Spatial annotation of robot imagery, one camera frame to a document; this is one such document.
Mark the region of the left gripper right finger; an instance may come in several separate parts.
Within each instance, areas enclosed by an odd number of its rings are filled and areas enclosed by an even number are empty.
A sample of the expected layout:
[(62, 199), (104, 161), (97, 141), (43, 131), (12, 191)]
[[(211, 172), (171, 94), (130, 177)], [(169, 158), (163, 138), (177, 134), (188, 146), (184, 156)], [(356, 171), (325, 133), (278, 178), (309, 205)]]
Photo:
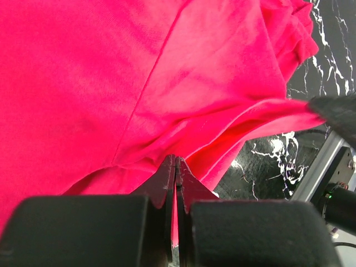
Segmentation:
[(181, 266), (340, 266), (314, 206), (222, 200), (176, 159)]

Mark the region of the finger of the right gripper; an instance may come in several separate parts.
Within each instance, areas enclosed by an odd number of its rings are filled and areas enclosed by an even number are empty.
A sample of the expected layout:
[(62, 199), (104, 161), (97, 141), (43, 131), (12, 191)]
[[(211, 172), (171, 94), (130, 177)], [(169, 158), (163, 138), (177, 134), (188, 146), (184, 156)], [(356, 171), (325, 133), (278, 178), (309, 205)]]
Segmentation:
[(308, 108), (326, 123), (349, 145), (355, 145), (355, 94), (339, 97), (315, 97)]

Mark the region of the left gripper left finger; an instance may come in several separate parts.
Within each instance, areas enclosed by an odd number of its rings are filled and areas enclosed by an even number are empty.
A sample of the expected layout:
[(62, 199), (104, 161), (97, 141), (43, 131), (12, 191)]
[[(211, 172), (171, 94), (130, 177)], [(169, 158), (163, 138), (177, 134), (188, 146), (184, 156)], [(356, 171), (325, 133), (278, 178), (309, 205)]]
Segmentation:
[(176, 158), (127, 195), (30, 197), (1, 236), (2, 266), (168, 266)]

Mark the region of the pink t shirt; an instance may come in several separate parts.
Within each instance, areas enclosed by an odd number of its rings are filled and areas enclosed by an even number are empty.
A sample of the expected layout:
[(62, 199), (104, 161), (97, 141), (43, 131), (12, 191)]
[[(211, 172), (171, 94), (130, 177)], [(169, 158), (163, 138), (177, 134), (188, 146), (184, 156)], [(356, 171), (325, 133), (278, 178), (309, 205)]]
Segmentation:
[(1, 226), (25, 198), (127, 194), (165, 156), (213, 190), (247, 140), (322, 124), (286, 84), (307, 1), (2, 1)]

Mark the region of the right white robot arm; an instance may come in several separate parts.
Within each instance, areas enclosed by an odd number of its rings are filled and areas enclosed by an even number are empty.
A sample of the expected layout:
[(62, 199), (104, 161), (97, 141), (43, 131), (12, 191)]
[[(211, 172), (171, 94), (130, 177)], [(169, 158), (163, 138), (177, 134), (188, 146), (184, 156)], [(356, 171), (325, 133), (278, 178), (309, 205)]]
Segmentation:
[(330, 228), (355, 234), (355, 95), (316, 97), (308, 108), (331, 132), (291, 199), (310, 202)]

